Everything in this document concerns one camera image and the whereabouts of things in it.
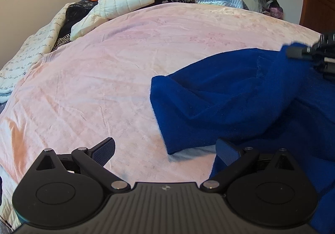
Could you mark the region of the blue beaded sweater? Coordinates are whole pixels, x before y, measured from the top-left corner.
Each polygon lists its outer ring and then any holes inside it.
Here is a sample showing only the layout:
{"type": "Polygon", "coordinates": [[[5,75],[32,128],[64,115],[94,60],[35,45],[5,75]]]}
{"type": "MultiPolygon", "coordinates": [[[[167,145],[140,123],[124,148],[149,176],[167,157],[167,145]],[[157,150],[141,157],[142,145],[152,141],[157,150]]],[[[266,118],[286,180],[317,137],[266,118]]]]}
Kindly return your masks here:
{"type": "Polygon", "coordinates": [[[286,148],[318,193],[311,225],[334,233],[334,83],[313,64],[258,48],[219,53],[151,81],[150,101],[168,154],[228,143],[271,153],[286,148]]]}

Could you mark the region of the purple patterned garment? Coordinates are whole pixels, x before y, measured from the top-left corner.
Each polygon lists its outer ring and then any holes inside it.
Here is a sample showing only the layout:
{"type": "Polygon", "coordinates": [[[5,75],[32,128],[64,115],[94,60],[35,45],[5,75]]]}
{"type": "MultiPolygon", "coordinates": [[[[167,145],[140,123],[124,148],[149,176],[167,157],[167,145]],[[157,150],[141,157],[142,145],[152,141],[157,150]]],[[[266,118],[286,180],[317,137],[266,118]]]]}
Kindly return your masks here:
{"type": "Polygon", "coordinates": [[[276,19],[280,19],[280,20],[282,20],[283,17],[284,17],[283,8],[281,8],[281,7],[268,8],[268,9],[263,8],[262,13],[263,13],[263,15],[267,15],[267,16],[270,16],[270,17],[273,17],[273,18],[276,18],[276,19]]]}

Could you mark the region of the pink floral bed sheet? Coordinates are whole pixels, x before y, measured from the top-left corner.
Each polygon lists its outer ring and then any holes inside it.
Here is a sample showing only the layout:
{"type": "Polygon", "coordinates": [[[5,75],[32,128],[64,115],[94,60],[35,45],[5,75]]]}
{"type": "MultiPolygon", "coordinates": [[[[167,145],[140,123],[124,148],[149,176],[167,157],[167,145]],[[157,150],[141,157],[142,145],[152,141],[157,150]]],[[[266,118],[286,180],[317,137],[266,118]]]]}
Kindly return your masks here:
{"type": "Polygon", "coordinates": [[[48,147],[70,153],[112,137],[116,152],[106,168],[129,183],[203,182],[214,147],[167,154],[149,100],[151,79],[213,54],[311,45],[318,37],[243,9],[174,3],[125,14],[45,55],[1,113],[1,233],[19,227],[13,192],[48,147]]]}

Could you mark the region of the script print white quilt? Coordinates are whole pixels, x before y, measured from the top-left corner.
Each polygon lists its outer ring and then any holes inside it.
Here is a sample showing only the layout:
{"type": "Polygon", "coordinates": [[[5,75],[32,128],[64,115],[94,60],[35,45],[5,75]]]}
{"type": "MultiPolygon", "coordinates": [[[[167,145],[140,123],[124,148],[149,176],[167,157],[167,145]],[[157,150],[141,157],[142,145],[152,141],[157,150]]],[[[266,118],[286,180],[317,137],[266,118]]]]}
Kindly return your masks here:
{"type": "Polygon", "coordinates": [[[36,64],[42,56],[53,49],[60,29],[65,23],[65,14],[70,6],[65,6],[53,17],[53,19],[35,34],[30,35],[15,56],[1,69],[1,103],[8,101],[16,84],[36,64]]]}

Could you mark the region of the white quilted jacket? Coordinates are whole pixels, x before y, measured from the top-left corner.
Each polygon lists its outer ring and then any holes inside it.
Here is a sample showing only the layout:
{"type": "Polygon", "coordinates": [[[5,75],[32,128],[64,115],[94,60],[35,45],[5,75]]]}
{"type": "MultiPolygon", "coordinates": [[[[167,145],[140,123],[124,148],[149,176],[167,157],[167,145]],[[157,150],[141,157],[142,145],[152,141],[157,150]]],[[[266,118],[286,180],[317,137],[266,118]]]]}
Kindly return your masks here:
{"type": "Polygon", "coordinates": [[[144,8],[154,3],[155,0],[98,0],[82,20],[72,26],[70,41],[86,35],[103,23],[124,14],[144,8]]]}

